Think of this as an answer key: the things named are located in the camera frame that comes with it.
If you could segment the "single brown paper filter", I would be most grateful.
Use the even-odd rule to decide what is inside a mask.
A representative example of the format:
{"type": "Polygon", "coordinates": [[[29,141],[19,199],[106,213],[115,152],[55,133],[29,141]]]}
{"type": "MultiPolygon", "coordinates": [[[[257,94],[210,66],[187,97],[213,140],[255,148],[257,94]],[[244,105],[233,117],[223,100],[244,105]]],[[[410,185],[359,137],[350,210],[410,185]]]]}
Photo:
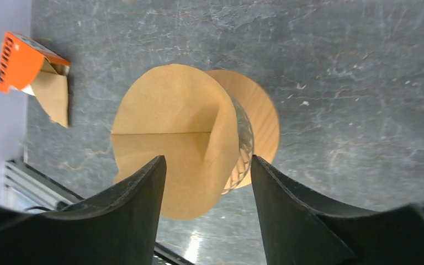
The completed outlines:
{"type": "Polygon", "coordinates": [[[161,215],[190,220],[219,200],[239,156],[236,110],[228,93],[197,68],[158,66],[122,99],[111,142],[120,182],[162,155],[167,171],[161,215]]]}

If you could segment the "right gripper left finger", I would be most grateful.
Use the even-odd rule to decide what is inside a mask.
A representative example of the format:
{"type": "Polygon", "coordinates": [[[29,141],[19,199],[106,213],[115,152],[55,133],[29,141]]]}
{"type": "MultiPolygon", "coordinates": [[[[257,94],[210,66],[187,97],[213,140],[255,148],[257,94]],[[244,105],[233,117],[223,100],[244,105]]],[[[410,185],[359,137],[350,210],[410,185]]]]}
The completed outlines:
{"type": "Polygon", "coordinates": [[[33,214],[0,206],[0,264],[151,264],[166,169],[157,156],[63,210],[33,214]]]}

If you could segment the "brown paper coffee filters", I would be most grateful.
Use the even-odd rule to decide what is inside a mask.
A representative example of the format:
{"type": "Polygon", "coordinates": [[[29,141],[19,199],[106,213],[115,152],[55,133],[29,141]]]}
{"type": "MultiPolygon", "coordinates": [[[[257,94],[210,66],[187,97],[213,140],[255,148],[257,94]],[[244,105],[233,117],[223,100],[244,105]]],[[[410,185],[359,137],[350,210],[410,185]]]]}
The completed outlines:
{"type": "Polygon", "coordinates": [[[30,84],[34,97],[50,120],[64,128],[69,127],[67,76],[56,71],[45,59],[40,72],[30,84]]]}

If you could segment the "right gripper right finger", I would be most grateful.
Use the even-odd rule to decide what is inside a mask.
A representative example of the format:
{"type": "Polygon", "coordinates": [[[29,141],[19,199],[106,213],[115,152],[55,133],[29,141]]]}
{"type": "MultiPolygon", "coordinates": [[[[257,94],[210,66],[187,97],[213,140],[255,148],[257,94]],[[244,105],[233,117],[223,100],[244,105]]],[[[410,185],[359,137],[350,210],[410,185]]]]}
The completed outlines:
{"type": "Polygon", "coordinates": [[[424,203],[372,211],[325,196],[252,157],[268,264],[424,264],[424,203]]]}

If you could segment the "clear glass dripper cone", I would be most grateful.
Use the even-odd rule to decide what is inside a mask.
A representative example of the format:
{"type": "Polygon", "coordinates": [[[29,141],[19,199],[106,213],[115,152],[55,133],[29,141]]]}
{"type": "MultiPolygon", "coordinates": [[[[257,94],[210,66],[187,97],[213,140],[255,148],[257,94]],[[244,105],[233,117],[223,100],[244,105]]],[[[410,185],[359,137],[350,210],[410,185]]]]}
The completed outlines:
{"type": "Polygon", "coordinates": [[[230,193],[232,190],[237,189],[240,184],[244,184],[245,177],[250,173],[252,155],[255,149],[254,134],[248,115],[241,103],[231,93],[228,92],[228,95],[234,105],[237,117],[239,152],[237,164],[222,190],[222,195],[230,193]]]}

